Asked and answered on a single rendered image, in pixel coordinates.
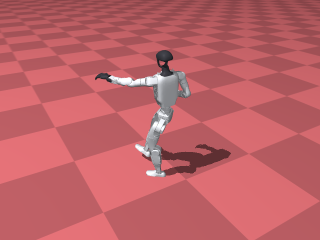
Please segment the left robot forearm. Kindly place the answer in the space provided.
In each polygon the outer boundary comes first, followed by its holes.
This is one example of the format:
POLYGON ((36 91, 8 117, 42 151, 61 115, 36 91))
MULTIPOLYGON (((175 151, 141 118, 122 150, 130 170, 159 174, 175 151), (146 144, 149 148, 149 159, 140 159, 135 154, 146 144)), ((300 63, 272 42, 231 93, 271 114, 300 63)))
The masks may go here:
POLYGON ((122 86, 125 86, 125 85, 130 85, 132 83, 132 79, 130 77, 127 77, 127 78, 121 78, 121 77, 115 77, 113 75, 111 75, 109 77, 109 79, 111 79, 112 82, 110 82, 111 84, 117 84, 117 85, 122 85, 122 86))

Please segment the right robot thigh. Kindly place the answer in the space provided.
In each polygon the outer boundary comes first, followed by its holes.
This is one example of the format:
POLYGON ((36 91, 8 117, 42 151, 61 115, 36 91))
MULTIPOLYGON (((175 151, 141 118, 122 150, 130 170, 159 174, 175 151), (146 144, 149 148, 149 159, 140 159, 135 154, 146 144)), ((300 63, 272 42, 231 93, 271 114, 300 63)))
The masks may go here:
MULTIPOLYGON (((171 108, 171 107, 170 107, 171 108)), ((151 126, 150 128, 152 127, 152 125, 154 124, 155 121, 158 122, 159 118, 158 118, 158 114, 159 114, 159 111, 161 110, 161 108, 154 114, 153 118, 152 118, 152 121, 151 121, 151 126)), ((174 110, 173 110, 174 112, 174 110)))

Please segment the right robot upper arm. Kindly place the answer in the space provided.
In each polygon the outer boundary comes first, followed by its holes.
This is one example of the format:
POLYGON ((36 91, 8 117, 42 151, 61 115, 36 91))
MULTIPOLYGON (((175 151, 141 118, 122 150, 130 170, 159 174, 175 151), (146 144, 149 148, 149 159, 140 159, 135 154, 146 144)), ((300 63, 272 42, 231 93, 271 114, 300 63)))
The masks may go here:
POLYGON ((182 71, 176 71, 179 76, 179 84, 181 88, 183 89, 183 92, 181 93, 183 98, 188 98, 191 95, 189 85, 186 79, 186 74, 182 71))

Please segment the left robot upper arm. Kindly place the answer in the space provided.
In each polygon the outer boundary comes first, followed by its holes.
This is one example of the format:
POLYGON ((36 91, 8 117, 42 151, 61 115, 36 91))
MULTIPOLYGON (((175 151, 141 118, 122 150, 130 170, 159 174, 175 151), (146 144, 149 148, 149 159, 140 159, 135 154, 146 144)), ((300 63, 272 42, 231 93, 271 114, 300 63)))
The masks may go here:
MULTIPOLYGON (((131 77, 130 77, 131 78, 131 77)), ((155 85, 157 85, 157 78, 156 77, 153 77, 153 76, 148 76, 148 77, 145 77, 145 78, 139 78, 139 79, 132 79, 132 82, 131 84, 128 84, 127 86, 128 87, 153 87, 155 85)))

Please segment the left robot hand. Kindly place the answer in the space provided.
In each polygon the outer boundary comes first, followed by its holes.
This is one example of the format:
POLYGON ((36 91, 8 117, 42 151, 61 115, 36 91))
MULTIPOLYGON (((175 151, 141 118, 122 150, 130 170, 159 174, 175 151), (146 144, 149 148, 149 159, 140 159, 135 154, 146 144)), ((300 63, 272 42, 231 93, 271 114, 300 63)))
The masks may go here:
POLYGON ((97 78, 101 78, 101 79, 105 79, 107 82, 112 82, 112 80, 109 78, 111 75, 107 74, 107 73, 100 73, 95 77, 95 80, 97 80, 97 78))

